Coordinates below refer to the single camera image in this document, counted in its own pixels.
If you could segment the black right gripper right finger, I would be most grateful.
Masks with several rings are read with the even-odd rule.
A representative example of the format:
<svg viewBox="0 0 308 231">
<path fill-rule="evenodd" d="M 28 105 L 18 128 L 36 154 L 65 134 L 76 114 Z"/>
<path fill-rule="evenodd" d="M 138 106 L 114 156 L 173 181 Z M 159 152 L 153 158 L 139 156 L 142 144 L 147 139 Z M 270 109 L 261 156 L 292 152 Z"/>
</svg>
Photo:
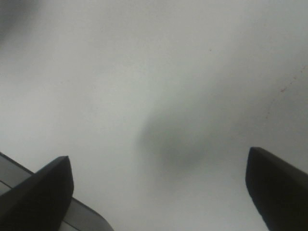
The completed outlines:
<svg viewBox="0 0 308 231">
<path fill-rule="evenodd" d="M 308 229 L 308 175 L 271 152 L 251 147 L 245 183 L 270 231 Z"/>
</svg>

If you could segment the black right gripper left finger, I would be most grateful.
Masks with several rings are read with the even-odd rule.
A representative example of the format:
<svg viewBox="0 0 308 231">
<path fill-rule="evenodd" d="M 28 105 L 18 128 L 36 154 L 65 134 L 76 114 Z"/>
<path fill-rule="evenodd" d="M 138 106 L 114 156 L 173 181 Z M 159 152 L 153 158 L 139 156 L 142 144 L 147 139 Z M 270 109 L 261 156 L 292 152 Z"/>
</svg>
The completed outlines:
<svg viewBox="0 0 308 231">
<path fill-rule="evenodd" d="M 70 159 L 60 156 L 0 197 L 2 231 L 57 231 L 72 201 Z"/>
</svg>

